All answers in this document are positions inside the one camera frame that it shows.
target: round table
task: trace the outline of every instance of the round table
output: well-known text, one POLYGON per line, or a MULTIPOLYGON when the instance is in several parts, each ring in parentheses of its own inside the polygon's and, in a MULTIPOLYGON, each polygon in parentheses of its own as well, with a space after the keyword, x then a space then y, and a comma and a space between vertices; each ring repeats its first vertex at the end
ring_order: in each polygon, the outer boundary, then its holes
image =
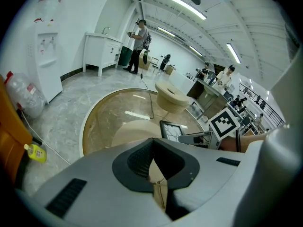
POLYGON ((125 88, 99 99, 88 111, 80 131, 80 155, 110 148, 115 133, 123 124, 134 120, 149 120, 158 126, 160 120, 178 123, 182 125, 185 134, 203 131, 188 110, 179 114, 168 114, 160 108, 157 104, 157 92, 125 88))

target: man in gray shirt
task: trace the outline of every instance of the man in gray shirt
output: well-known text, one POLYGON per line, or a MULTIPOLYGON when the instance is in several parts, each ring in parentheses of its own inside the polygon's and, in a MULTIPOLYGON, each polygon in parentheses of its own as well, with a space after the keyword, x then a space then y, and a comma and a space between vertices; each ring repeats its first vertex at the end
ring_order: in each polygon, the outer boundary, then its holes
POLYGON ((143 50, 143 43, 148 37, 148 29, 146 27, 146 21, 144 19, 141 19, 138 23, 138 26, 141 29, 138 35, 133 35, 132 33, 129 33, 129 36, 135 39, 134 50, 131 56, 131 60, 129 61, 129 66, 127 68, 123 68, 124 70, 127 70, 132 74, 138 74, 139 56, 141 51, 143 50))

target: gray t-shirt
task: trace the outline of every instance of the gray t-shirt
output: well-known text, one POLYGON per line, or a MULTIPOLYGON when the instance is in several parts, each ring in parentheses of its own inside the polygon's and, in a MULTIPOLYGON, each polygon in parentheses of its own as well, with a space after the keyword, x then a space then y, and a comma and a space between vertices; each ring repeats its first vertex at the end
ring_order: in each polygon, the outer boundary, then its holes
POLYGON ((134 50, 143 50, 143 44, 144 44, 144 41, 147 39, 147 36, 148 36, 148 28, 145 26, 144 28, 142 28, 138 35, 142 36, 142 40, 135 40, 134 41, 134 50))

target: gray marble floor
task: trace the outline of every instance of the gray marble floor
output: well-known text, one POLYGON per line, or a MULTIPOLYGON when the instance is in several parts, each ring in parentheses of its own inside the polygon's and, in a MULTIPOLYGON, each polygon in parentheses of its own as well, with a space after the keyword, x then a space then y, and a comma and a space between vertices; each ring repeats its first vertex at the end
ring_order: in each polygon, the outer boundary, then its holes
MULTIPOLYGON (((169 75, 157 73, 154 68, 143 71, 143 80, 147 87, 155 90, 155 82, 168 80, 169 75)), ((56 151, 70 163, 80 158, 79 133, 82 122, 91 106, 106 94, 126 88, 146 88, 140 74, 134 75, 109 67, 103 69, 102 77, 97 70, 87 70, 62 82, 63 91, 46 105, 42 114, 33 120, 29 119, 32 128, 56 151)), ((201 111, 189 106, 188 110, 195 116, 201 111)), ((205 129, 207 126, 199 121, 205 129)), ((23 179, 23 190, 32 195, 50 177, 68 166, 53 151, 42 145, 47 152, 47 161, 38 163, 31 160, 23 179)))

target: beige round object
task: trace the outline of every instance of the beige round object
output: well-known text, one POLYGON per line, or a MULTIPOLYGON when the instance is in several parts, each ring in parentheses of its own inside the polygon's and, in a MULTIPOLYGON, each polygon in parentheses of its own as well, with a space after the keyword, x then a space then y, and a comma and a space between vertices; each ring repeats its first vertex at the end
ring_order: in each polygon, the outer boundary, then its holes
POLYGON ((169 113, 181 113, 188 105, 188 97, 170 83, 156 82, 157 103, 169 113))
POLYGON ((162 138, 160 126, 147 120, 134 120, 118 129, 111 147, 147 138, 162 138))

